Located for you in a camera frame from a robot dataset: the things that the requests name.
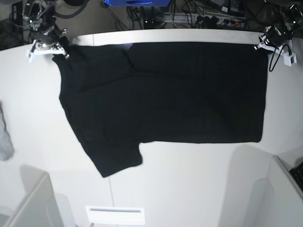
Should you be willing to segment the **white table slot plate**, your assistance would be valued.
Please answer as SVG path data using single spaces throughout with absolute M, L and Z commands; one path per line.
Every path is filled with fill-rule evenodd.
M 145 225 L 144 208 L 87 206 L 89 221 L 94 224 Z

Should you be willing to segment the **blue box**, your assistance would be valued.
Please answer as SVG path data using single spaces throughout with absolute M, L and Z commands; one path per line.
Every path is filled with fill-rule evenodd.
M 105 0 L 112 7 L 143 6 L 143 7 L 166 7 L 170 0 Z

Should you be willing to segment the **white partition panel right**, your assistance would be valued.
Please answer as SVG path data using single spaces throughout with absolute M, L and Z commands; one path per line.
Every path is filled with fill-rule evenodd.
M 250 227 L 303 225 L 303 193 L 279 157 L 272 158 L 267 177 L 254 185 L 247 214 Z

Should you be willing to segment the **grey cloth at edge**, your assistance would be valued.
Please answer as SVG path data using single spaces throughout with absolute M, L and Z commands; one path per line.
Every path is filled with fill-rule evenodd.
M 3 105 L 0 103 L 0 160 L 8 161 L 14 156 L 14 147 L 7 131 L 4 118 Z

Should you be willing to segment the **black keyboard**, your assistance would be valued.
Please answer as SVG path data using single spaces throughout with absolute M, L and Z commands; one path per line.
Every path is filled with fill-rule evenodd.
M 301 163 L 299 166 L 294 167 L 290 170 L 290 174 L 300 187 L 300 189 L 303 189 L 303 163 Z

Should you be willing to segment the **white partition panel left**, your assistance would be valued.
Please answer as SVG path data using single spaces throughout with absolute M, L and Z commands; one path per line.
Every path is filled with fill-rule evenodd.
M 2 227 L 75 227 L 68 198 L 55 193 L 48 172 L 29 165 L 20 167 L 25 195 L 15 209 L 0 207 Z

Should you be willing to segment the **black T-shirt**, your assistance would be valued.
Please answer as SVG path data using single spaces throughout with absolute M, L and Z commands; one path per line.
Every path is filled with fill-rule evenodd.
M 102 177 L 143 162 L 141 143 L 262 138 L 268 57 L 249 44 L 68 47 L 53 57 L 66 118 Z

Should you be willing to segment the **white partition panel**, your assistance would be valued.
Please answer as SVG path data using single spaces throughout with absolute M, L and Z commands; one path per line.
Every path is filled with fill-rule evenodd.
M 15 209 L 0 207 L 2 227 L 75 227 L 68 198 L 55 193 L 48 172 L 29 165 L 20 167 L 25 195 Z
M 272 158 L 267 177 L 254 185 L 247 214 L 250 227 L 303 225 L 303 193 L 279 157 Z

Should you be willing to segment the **white power strip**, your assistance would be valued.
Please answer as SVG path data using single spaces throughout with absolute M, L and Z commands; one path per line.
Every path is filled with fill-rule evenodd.
M 176 13 L 175 15 L 170 14 L 170 13 L 165 13 L 161 19 L 165 23 L 175 23 L 175 24 L 195 24 L 196 21 L 201 23 L 203 19 L 212 19 L 215 18 L 217 19 L 219 24 L 223 24 L 224 21 L 234 21 L 236 22 L 241 22 L 245 21 L 245 17 L 228 17 L 227 15 L 223 14 L 204 14 L 204 15 L 199 15 L 199 14 L 186 14 L 186 13 Z

